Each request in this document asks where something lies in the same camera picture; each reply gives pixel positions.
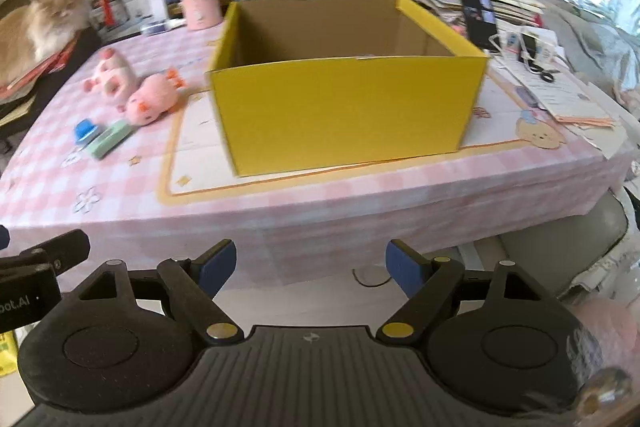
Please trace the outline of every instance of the yellow bag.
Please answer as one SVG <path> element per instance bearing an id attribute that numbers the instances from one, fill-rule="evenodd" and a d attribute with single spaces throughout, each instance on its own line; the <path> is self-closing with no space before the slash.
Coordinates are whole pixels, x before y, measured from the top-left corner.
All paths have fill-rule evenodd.
<path id="1" fill-rule="evenodd" d="M 14 333 L 0 333 L 0 377 L 17 371 L 18 345 Z"/>

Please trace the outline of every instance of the stack of papers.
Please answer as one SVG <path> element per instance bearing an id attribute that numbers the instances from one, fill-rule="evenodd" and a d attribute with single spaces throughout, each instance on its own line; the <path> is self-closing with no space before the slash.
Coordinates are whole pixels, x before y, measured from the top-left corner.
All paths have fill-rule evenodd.
<path id="1" fill-rule="evenodd" d="M 555 81 L 543 81 L 539 74 L 529 70 L 513 54 L 496 59 L 536 98 L 541 108 L 548 111 L 556 122 L 583 127 L 610 128 L 614 119 L 586 91 L 582 82 L 570 73 L 553 73 Z"/>
<path id="2" fill-rule="evenodd" d="M 433 10 L 440 19 L 451 22 L 462 14 L 460 0 L 419 0 Z M 536 16 L 543 13 L 545 5 L 536 0 L 492 0 L 498 21 L 517 26 L 537 26 Z"/>

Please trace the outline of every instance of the red bottle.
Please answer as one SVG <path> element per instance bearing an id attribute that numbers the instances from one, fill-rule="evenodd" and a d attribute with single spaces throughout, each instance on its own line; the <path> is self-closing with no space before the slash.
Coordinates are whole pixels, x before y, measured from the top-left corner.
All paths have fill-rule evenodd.
<path id="1" fill-rule="evenodd" d="M 116 26 L 109 0 L 100 0 L 100 6 L 102 7 L 102 11 L 104 12 L 104 24 L 109 27 Z"/>

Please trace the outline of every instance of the table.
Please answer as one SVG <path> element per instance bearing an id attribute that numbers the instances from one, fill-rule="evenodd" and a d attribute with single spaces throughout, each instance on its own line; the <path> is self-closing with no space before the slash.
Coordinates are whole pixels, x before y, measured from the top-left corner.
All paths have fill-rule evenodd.
<path id="1" fill-rule="evenodd" d="M 0 222 L 12 235 L 5 255 L 81 228 L 92 253 L 61 278 L 69 289 L 108 259 L 150 268 L 228 237 L 238 246 L 229 287 L 279 285 L 379 263 L 394 237 L 433 251 L 587 213 L 631 162 L 630 146 L 607 161 L 554 123 L 539 125 L 559 133 L 557 149 L 515 136 L 527 106 L 493 71 L 456 153 L 238 179 L 201 92 L 221 31 L 178 29 L 114 45 L 139 74 L 178 68 L 193 93 L 101 162 L 74 150 L 73 127 L 118 114 L 82 91 L 96 56 L 73 75 L 0 179 Z"/>

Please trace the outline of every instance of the floor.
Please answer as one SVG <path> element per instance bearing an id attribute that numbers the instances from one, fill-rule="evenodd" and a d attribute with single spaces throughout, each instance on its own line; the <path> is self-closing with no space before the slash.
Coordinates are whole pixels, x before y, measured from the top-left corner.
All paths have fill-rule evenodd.
<path id="1" fill-rule="evenodd" d="M 375 285 L 388 279 L 382 267 L 357 271 Z M 215 299 L 248 334 L 255 324 L 287 326 L 369 325 L 375 332 L 406 301 L 390 281 L 377 288 L 359 285 L 351 272 L 284 287 L 221 291 Z M 159 303 L 140 301 L 159 311 Z M 0 377 L 0 427 L 9 427 L 33 406 L 18 373 Z"/>

